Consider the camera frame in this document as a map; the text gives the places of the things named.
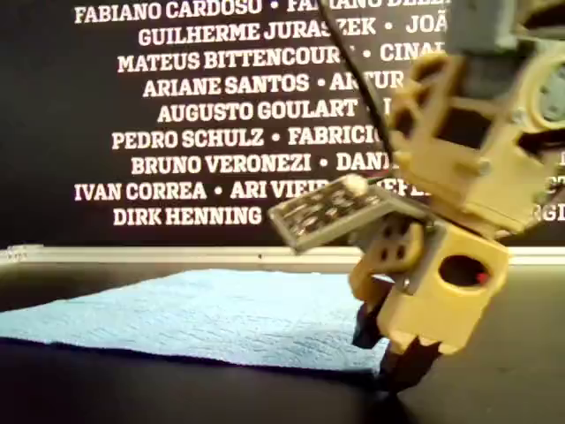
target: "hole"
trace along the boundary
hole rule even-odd
[[[414,70],[413,78],[415,81],[422,81],[426,78],[432,77],[433,75],[437,75],[438,73],[440,73],[441,69],[443,69],[442,60],[435,60],[427,64],[422,64],[416,70]]]
[[[540,160],[544,149],[565,147],[565,129],[541,132],[539,134],[522,134],[517,145],[527,155]]]
[[[540,29],[544,27],[559,27],[565,20],[565,4],[557,4],[544,8],[543,11],[533,13],[525,22],[526,29]]]
[[[440,276],[457,287],[478,287],[488,280],[485,266],[468,256],[448,256],[440,265]]]
[[[446,116],[438,138],[444,141],[480,149],[491,121],[472,110],[452,109]]]
[[[404,246],[398,247],[398,250],[396,250],[396,258],[404,259],[405,255],[406,255],[406,249],[404,248]]]
[[[430,88],[426,88],[417,94],[416,103],[418,104],[418,106],[422,107],[427,103],[428,99],[430,98],[431,91],[432,90]]]
[[[409,110],[404,109],[396,114],[394,128],[409,139],[414,129],[414,118]]]
[[[409,229],[410,229],[410,221],[403,221],[403,223],[400,225],[400,234],[401,235],[406,234]]]

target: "blue cloth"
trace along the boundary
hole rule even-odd
[[[0,337],[245,366],[378,370],[346,275],[211,269],[0,314]]]

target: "bolt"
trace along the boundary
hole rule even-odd
[[[478,173],[480,175],[486,175],[491,171],[491,163],[488,159],[480,158],[478,160]]]
[[[524,121],[525,111],[523,109],[518,109],[512,112],[512,121],[515,124],[521,124]]]

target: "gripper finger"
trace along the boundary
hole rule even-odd
[[[440,344],[422,345],[417,338],[403,354],[387,349],[380,364],[377,390],[398,393],[418,385],[441,356]]]

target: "screw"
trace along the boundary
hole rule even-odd
[[[523,109],[515,110],[512,112],[512,121],[515,124],[521,124],[524,121],[524,114],[525,112]]]

